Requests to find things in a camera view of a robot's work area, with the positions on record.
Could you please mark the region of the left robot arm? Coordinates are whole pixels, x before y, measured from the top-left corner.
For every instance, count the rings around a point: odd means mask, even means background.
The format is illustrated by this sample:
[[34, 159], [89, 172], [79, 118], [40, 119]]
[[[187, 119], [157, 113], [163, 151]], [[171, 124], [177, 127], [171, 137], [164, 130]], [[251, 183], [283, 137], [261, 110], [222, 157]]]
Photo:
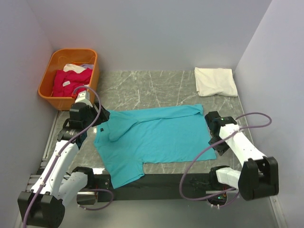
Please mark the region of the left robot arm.
[[98, 103], [80, 102], [71, 106], [48, 164], [31, 189], [21, 192], [18, 197], [23, 227], [59, 227], [66, 205], [78, 192], [96, 187], [91, 168], [76, 167], [68, 179], [65, 175], [87, 138], [87, 130], [107, 122], [109, 117], [109, 111]]

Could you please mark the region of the folded white t-shirt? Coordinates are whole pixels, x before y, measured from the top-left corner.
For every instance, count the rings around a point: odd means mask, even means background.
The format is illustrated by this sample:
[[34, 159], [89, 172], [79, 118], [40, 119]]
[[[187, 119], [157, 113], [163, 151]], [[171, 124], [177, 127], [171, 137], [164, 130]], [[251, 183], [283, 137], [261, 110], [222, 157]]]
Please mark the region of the folded white t-shirt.
[[196, 91], [200, 97], [213, 95], [238, 96], [232, 69], [196, 67], [194, 75]]

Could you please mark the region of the white shirt in basket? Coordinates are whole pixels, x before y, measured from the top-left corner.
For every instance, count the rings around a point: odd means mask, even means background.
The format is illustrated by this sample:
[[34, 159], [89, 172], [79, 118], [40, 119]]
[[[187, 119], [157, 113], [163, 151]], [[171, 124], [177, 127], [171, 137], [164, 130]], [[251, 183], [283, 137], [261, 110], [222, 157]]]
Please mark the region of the white shirt in basket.
[[63, 68], [64, 72], [68, 72], [68, 71], [74, 71], [76, 73], [82, 73], [83, 71], [85, 71], [86, 68], [82, 67], [82, 66], [78, 66], [75, 64], [66, 64]]

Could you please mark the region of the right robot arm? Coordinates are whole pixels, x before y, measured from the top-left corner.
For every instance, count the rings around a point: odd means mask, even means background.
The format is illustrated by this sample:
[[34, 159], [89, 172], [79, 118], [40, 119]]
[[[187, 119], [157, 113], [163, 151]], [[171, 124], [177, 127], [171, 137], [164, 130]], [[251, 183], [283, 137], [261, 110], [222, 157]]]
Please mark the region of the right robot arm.
[[209, 186], [215, 190], [223, 185], [237, 189], [244, 200], [270, 197], [279, 193], [278, 162], [258, 150], [244, 135], [243, 128], [231, 117], [221, 117], [217, 111], [205, 116], [210, 130], [210, 146], [223, 155], [231, 149], [242, 169], [229, 166], [211, 168]]

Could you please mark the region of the orange plastic basket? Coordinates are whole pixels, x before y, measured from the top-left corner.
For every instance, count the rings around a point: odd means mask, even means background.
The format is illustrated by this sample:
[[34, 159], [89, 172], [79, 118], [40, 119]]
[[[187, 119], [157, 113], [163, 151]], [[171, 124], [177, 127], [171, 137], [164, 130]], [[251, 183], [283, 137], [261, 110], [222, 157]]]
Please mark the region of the orange plastic basket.
[[98, 54], [94, 50], [87, 48], [68, 48], [54, 52], [41, 80], [38, 94], [60, 111], [68, 111], [74, 103], [74, 98], [70, 96], [53, 96], [53, 85], [56, 72], [62, 70], [66, 64], [92, 64], [93, 72], [88, 86], [94, 90], [97, 88], [100, 75]]

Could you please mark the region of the black base beam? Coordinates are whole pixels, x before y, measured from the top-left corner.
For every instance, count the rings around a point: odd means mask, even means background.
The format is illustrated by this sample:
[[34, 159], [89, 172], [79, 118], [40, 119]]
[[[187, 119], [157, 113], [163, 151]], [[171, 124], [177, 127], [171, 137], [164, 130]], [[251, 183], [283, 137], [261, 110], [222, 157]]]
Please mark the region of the black base beam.
[[[140, 179], [114, 189], [109, 174], [95, 175], [95, 186], [108, 189], [114, 200], [174, 200], [180, 199], [179, 184], [182, 174], [146, 174]], [[215, 188], [209, 183], [209, 175], [187, 174], [182, 192], [188, 198], [199, 198]]]

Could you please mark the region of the lavender shirt in basket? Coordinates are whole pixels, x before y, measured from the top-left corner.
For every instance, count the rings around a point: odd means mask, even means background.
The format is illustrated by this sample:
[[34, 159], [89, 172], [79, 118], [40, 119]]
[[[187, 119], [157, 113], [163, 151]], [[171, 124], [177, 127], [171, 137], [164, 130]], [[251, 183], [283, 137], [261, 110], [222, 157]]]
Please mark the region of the lavender shirt in basket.
[[82, 64], [81, 67], [83, 67], [85, 69], [93, 69], [94, 68], [94, 64]]

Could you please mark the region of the red t-shirt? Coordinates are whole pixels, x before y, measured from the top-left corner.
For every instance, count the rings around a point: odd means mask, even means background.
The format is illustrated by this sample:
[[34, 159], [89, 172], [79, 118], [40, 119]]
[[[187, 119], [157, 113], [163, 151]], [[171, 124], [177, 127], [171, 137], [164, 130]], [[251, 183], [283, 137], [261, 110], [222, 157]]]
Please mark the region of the red t-shirt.
[[85, 86], [90, 83], [92, 69], [85, 69], [81, 73], [73, 70], [58, 70], [54, 79], [53, 96], [71, 97], [73, 91], [79, 86]]

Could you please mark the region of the teal t-shirt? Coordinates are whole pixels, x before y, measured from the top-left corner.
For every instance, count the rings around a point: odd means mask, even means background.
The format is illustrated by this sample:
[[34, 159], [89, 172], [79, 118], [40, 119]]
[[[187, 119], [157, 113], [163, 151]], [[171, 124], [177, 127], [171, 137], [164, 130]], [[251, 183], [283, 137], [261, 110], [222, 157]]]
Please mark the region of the teal t-shirt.
[[145, 163], [190, 162], [209, 146], [203, 106], [111, 111], [94, 141], [112, 186], [144, 176]]

